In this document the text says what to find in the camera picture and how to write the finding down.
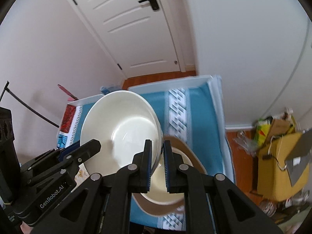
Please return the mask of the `person's left hand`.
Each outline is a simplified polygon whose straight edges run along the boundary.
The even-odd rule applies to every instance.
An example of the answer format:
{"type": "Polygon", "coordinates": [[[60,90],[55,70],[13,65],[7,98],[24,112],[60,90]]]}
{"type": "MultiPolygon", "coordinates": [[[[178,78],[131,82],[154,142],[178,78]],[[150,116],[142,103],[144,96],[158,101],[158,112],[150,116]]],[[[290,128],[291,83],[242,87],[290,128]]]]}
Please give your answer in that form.
{"type": "Polygon", "coordinates": [[[25,222],[22,222],[22,224],[20,225],[21,231],[24,234],[31,234],[33,227],[28,226],[25,222]]]}

